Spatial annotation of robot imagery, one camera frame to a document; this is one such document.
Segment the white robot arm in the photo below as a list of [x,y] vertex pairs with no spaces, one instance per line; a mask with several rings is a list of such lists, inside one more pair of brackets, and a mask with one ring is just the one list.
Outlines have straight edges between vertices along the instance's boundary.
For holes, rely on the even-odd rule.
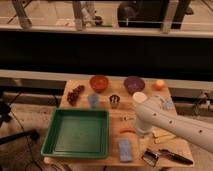
[[147,97],[144,93],[136,92],[132,98],[136,114],[135,129],[139,136],[151,133],[155,126],[213,153],[212,124],[170,114],[164,109],[165,99],[160,95]]

